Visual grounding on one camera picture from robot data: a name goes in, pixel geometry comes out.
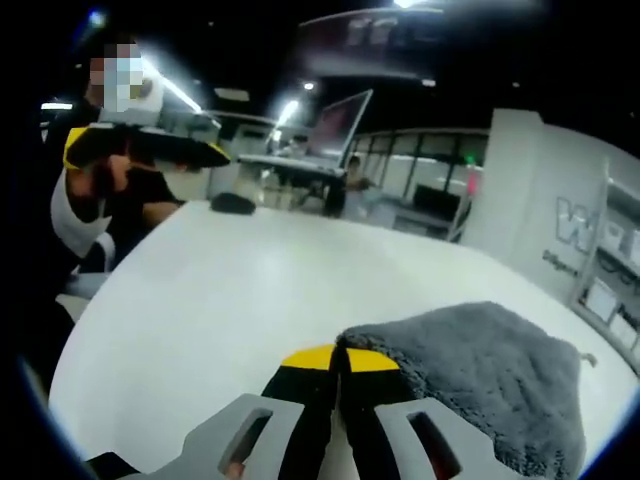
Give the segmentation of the person's left hand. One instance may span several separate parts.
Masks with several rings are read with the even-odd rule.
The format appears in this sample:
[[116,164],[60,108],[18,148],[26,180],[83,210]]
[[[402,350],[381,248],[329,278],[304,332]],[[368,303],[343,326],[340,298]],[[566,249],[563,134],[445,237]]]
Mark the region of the person's left hand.
[[128,185],[131,160],[110,155],[78,169],[66,169],[66,195],[74,214],[85,223],[103,215],[104,203]]

